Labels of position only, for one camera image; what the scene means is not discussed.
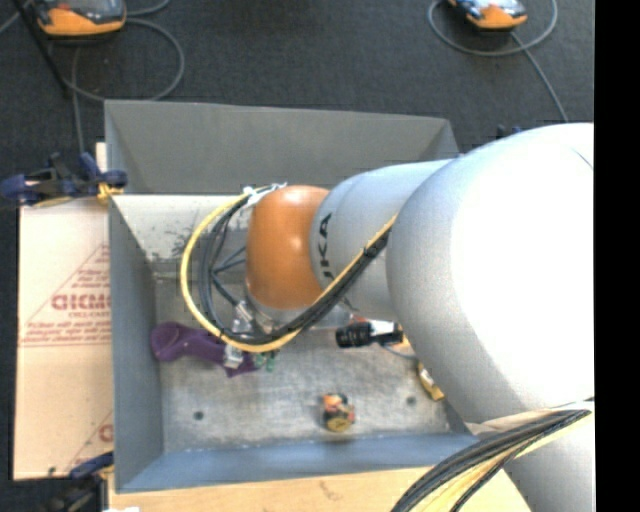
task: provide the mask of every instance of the dark gray carpet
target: dark gray carpet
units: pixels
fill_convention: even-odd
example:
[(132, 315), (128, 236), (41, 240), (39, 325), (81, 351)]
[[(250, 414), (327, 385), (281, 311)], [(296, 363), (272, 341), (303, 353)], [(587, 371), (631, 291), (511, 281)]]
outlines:
[[(552, 20), (550, 0), (524, 0), (523, 43)], [(153, 5), (129, 0), (130, 10)], [(560, 0), (557, 23), (530, 55), (555, 90), (554, 102), (525, 53), (480, 57), (452, 49), (427, 23), (431, 0), (173, 1), (143, 19), (167, 30), (184, 52), (179, 85), (163, 101), (353, 110), (436, 116), (451, 121), (461, 151), (491, 140), (498, 125), (523, 129), (594, 120), (595, 0)], [(0, 26), (14, 13), (0, 5)], [(440, 30), (473, 50), (515, 48), (510, 35), (475, 33), (452, 9), (434, 9)], [(101, 45), (50, 47), (70, 79), (98, 96), (148, 98), (174, 80), (177, 54), (147, 26), (128, 24)], [(74, 163), (104, 135), (102, 106), (80, 98), (79, 139), (64, 98), (18, 20), (0, 32), (0, 179), (38, 169), (52, 151)], [(16, 212), (0, 204), (0, 510), (27, 511), (62, 482), (10, 482), (15, 393)]]

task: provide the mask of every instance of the small toy figure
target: small toy figure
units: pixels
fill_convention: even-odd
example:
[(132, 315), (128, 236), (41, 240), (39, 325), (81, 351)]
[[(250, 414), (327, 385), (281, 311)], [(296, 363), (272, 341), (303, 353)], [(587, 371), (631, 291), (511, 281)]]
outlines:
[(329, 393), (322, 397), (324, 404), (323, 421), (333, 432), (344, 432), (356, 420), (355, 408), (342, 393)]

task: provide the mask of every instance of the purple object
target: purple object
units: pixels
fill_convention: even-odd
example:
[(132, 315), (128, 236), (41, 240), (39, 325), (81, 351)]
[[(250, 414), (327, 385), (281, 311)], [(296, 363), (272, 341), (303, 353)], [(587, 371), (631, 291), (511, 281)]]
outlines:
[(226, 344), (205, 329), (194, 329), (178, 322), (158, 324), (151, 331), (151, 350), (159, 361), (175, 361), (182, 356), (194, 356), (224, 368), (227, 377), (257, 370), (251, 354), (243, 354), (237, 368), (224, 366)]

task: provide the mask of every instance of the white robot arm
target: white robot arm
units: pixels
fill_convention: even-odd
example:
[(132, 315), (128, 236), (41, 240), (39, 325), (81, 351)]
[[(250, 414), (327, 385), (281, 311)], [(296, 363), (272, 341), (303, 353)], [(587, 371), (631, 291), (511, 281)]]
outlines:
[[(592, 398), (593, 142), (592, 124), (548, 126), (330, 191), (270, 192), (249, 223), (248, 300), (296, 316), (392, 221), (343, 302), (399, 323), (463, 420)], [(594, 428), (507, 470), (535, 512), (594, 510)]]

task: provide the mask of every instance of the cable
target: cable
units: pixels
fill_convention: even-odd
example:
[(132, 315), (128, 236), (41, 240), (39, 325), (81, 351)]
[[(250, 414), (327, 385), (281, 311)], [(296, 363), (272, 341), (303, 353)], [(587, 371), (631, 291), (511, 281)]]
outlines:
[(460, 450), (432, 468), (392, 512), (457, 512), (507, 463), (593, 421), (592, 409), (540, 411), (541, 417)]
[[(27, 7), (29, 7), (29, 4), (33, 2), (33, 0), (27, 0), (23, 5), (22, 8), (26, 9)], [(0, 25), (0, 34), (2, 34), (5, 30), (7, 30), (11, 25), (13, 25), (15, 23), (15, 21), (20, 17), (20, 13), (16, 12), (14, 14), (11, 15), (11, 17), (5, 21), (2, 25)]]
[[(188, 279), (191, 255), (196, 243), (202, 237), (202, 233), (210, 224), (215, 221), (210, 233), (210, 236), (215, 237), (217, 232), (220, 231), (220, 226), (224, 225), (236, 211), (251, 199), (253, 195), (256, 193), (266, 192), (270, 188), (271, 187), (262, 187), (253, 193), (245, 193), (237, 196), (209, 213), (193, 231), (191, 238), (184, 249), (180, 264), (180, 289), (187, 308), (191, 311), (200, 325), (209, 332), (219, 337), (223, 342), (246, 352), (268, 352), (277, 350), (297, 336), (302, 330), (322, 319), (324, 315), (333, 309), (338, 301), (344, 297), (349, 287), (355, 282), (377, 254), (386, 247), (389, 234), (391, 233), (391, 227), (395, 221), (394, 215), (389, 222), (387, 222), (387, 224), (385, 224), (382, 229), (372, 237), (371, 241), (362, 249), (361, 253), (358, 254), (342, 272), (340, 272), (340, 274), (329, 284), (327, 288), (325, 288), (323, 293), (315, 300), (315, 302), (292, 321), (274, 329), (268, 334), (248, 336), (246, 334), (234, 333), (229, 329), (224, 328), (220, 323), (217, 323), (215, 319), (207, 317), (207, 315), (204, 314), (195, 304), (189, 289)], [(200, 262), (200, 265), (201, 268), (202, 265), (209, 267), (210, 262)]]
[(236, 260), (236, 261), (231, 261), (233, 260), (233, 258), (235, 258), (236, 256), (239, 256), (240, 254), (242, 254), (244, 251), (247, 250), (247, 247), (245, 245), (243, 245), (242, 247), (236, 249), (235, 251), (233, 251), (229, 256), (227, 256), (222, 263), (220, 263), (219, 266), (215, 267), (213, 270), (213, 272), (215, 272), (216, 274), (218, 272), (222, 272), (230, 267), (233, 267), (235, 265), (238, 265), (240, 263), (243, 263), (245, 260), (241, 259), (241, 260)]
[[(173, 81), (171, 82), (171, 84), (164, 89), (163, 91), (161, 91), (160, 93), (156, 94), (155, 96), (151, 96), (150, 98), (146, 98), (148, 101), (158, 101), (166, 96), (168, 96), (169, 94), (171, 94), (171, 92), (173, 92), (173, 90), (178, 86), (178, 84), (180, 83), (180, 81), (182, 80), (182, 77), (184, 76), (184, 69), (185, 69), (185, 56), (184, 56), (184, 52), (182, 50), (182, 47), (180, 46), (180, 43), (176, 40), (175, 37), (173, 37), (169, 32), (167, 32), (164, 28), (160, 27), (159, 25), (156, 25), (155, 23), (152, 23), (150, 21), (147, 20), (139, 20), (139, 19), (133, 19), (130, 18), (127, 20), (127, 24), (130, 25), (140, 25), (140, 26), (144, 26), (147, 28), (150, 28), (151, 30), (155, 30), (156, 32), (160, 33), (162, 36), (164, 36), (175, 48), (175, 51), (178, 55), (178, 71), (173, 79)], [(66, 78), (63, 77), (63, 81), (65, 82), (65, 84), (67, 85), (67, 87), (69, 87), (69, 89), (71, 89), (72, 94), (73, 94), (73, 107), (74, 107), (74, 117), (76, 120), (76, 130), (77, 130), (77, 134), (78, 134), (78, 144), (80, 146), (80, 152), (85, 151), (84, 148), (84, 137), (82, 135), (82, 125), (80, 123), (80, 106), (79, 106), (79, 102), (78, 102), (78, 95), (81, 95), (89, 100), (92, 101), (97, 101), (102, 103), (105, 99), (107, 99), (104, 96), (99, 96), (97, 94), (93, 94), (89, 91), (86, 91), (82, 88), (80, 88), (77, 84), (77, 65), (78, 65), (78, 59), (80, 57), (80, 51), (82, 48), (78, 47), (76, 48), (75, 54), (73, 56), (73, 63), (72, 63), (72, 67), (71, 67), (71, 80), (67, 80)]]
[[(24, 3), (24, 7), (28, 7), (29, 4), (31, 4), (33, 2), (33, 0), (27, 0)], [(146, 15), (150, 15), (150, 14), (154, 14), (157, 13), (158, 11), (164, 9), (167, 5), (169, 5), (169, 3), (171, 2), (171, 0), (162, 0), (160, 3), (156, 4), (155, 6), (152, 7), (148, 7), (148, 8), (143, 8), (143, 9), (138, 9), (135, 11), (130, 11), (128, 12), (128, 16), (127, 16), (127, 20), (126, 23), (129, 25), (139, 25), (139, 26), (143, 26), (143, 27), (147, 27), (151, 30), (154, 30), (158, 33), (160, 33), (160, 35), (162, 35), (163, 37), (165, 37), (175, 48), (175, 51), (178, 55), (178, 71), (173, 79), (173, 81), (170, 83), (170, 85), (164, 89), (163, 91), (159, 92), (158, 94), (156, 94), (155, 96), (151, 96), (149, 98), (143, 98), (143, 99), (147, 99), (148, 101), (158, 101), (166, 96), (168, 96), (169, 94), (171, 94), (174, 89), (178, 86), (178, 84), (180, 83), (180, 81), (182, 80), (183, 76), (184, 76), (184, 70), (185, 70), (185, 56), (184, 56), (184, 52), (182, 50), (182, 47), (180, 46), (180, 43), (176, 40), (175, 37), (173, 37), (173, 35), (171, 35), (167, 30), (165, 30), (164, 28), (160, 27), (159, 25), (156, 25), (155, 23), (152, 23), (150, 21), (147, 20), (141, 20), (141, 19), (136, 19), (135, 16), (146, 16)], [(2, 34), (2, 32), (4, 32), (7, 28), (9, 28), (10, 25), (12, 25), (19, 17), (19, 13), (15, 13), (14, 15), (11, 16), (11, 18), (9, 18), (7, 21), (5, 21), (2, 26), (0, 26), (0, 34)], [(53, 47), (53, 42), (50, 43), (49, 45), (49, 53), (51, 53), (51, 48)], [(75, 121), (75, 125), (76, 125), (76, 134), (77, 134), (77, 139), (78, 139), (78, 147), (80, 150), (80, 153), (83, 153), (84, 151), (86, 151), (85, 147), (84, 147), (84, 136), (82, 134), (82, 120), (81, 120), (81, 115), (80, 115), (80, 104), (78, 101), (78, 95), (83, 96), (89, 100), (92, 101), (97, 101), (97, 102), (103, 102), (105, 99), (107, 99), (106, 97), (103, 96), (99, 96), (97, 94), (93, 94), (89, 91), (86, 91), (82, 88), (80, 88), (78, 86), (77, 83), (77, 66), (78, 66), (78, 60), (80, 57), (80, 51), (81, 51), (81, 47), (78, 46), (78, 48), (76, 48), (76, 51), (73, 55), (73, 61), (72, 61), (72, 65), (71, 65), (71, 79), (67, 80), (66, 78), (62, 77), (63, 82), (66, 84), (67, 87), (69, 87), (69, 89), (71, 89), (72, 92), (72, 102), (73, 102), (73, 112), (74, 112), (74, 121)]]
[(147, 16), (149, 14), (155, 14), (158, 11), (161, 11), (162, 9), (164, 9), (167, 5), (169, 5), (169, 3), (171, 3), (171, 0), (163, 0), (159, 4), (152, 7), (138, 9), (137, 11), (129, 11), (127, 13), (127, 16), (135, 17), (135, 16)]
[(218, 325), (221, 325), (222, 322), (215, 311), (213, 297), (210, 293), (210, 282), (213, 282), (218, 292), (234, 307), (237, 306), (240, 301), (237, 300), (233, 295), (231, 295), (222, 285), (218, 276), (211, 272), (211, 267), (213, 266), (212, 261), (215, 262), (218, 259), (218, 256), (222, 251), (224, 241), (227, 237), (229, 221), (231, 220), (233, 214), (241, 207), (242, 204), (240, 202), (234, 205), (233, 208), (225, 213), (220, 222), (216, 223), (209, 234), (206, 237), (203, 236), (201, 238), (201, 241), (204, 241), (205, 243), (204, 249), (201, 251), (202, 256), (200, 257), (200, 267), (198, 273), (198, 293), (200, 296), (200, 300), (202, 301), (202, 308), (205, 315), (207, 315), (209, 318), (214, 319), (214, 321)]
[(501, 51), (480, 51), (480, 50), (474, 50), (472, 48), (467, 48), (466, 46), (462, 46), (459, 45), (455, 42), (453, 42), (451, 39), (447, 38), (436, 26), (434, 20), (433, 20), (433, 12), (435, 10), (436, 7), (440, 6), (441, 4), (445, 3), (446, 0), (435, 0), (430, 6), (429, 9), (427, 10), (427, 21), (429, 23), (429, 26), (431, 27), (431, 29), (434, 31), (434, 33), (448, 46), (450, 46), (451, 48), (453, 48), (454, 50), (457, 50), (459, 52), (462, 53), (466, 53), (468, 55), (474, 55), (476, 57), (505, 57), (507, 55), (514, 55), (516, 53), (520, 53), (523, 52), (527, 58), (529, 59), (529, 61), (531, 62), (531, 64), (533, 64), (533, 67), (535, 69), (535, 71), (538, 73), (538, 75), (540, 76), (540, 78), (542, 79), (545, 87), (547, 88), (547, 91), (549, 92), (549, 94), (551, 95), (551, 98), (553, 99), (558, 111), (560, 112), (560, 115), (562, 117), (562, 120), (565, 123), (569, 122), (569, 118), (567, 117), (564, 108), (562, 107), (557, 94), (555, 93), (551, 83), (549, 82), (549, 80), (547, 79), (546, 75), (544, 74), (544, 72), (542, 71), (542, 69), (540, 68), (540, 66), (538, 65), (538, 63), (535, 61), (535, 59), (533, 58), (533, 55), (528, 51), (530, 48), (533, 48), (534, 46), (540, 44), (542, 41), (544, 41), (549, 34), (551, 34), (551, 32), (553, 32), (553, 30), (555, 29), (556, 23), (558, 21), (558, 5), (556, 0), (551, 0), (551, 20), (549, 21), (549, 24), (547, 25), (546, 29), (542, 32), (542, 34), (540, 34), (538, 37), (534, 38), (533, 40), (531, 40), (528, 43), (523, 43), (520, 38), (512, 32), (510, 32), (511, 38), (513, 39), (513, 41), (516, 43), (517, 47), (516, 48), (511, 48), (508, 50), (501, 50)]
[(230, 261), (229, 263), (224, 263), (224, 264), (218, 265), (215, 268), (212, 268), (211, 269), (211, 273), (217, 275), (220, 272), (224, 272), (225, 270), (229, 270), (232, 267), (235, 267), (237, 265), (241, 265), (242, 263), (246, 263), (246, 262), (247, 262), (246, 258), (242, 258), (242, 259), (236, 260), (236, 261)]

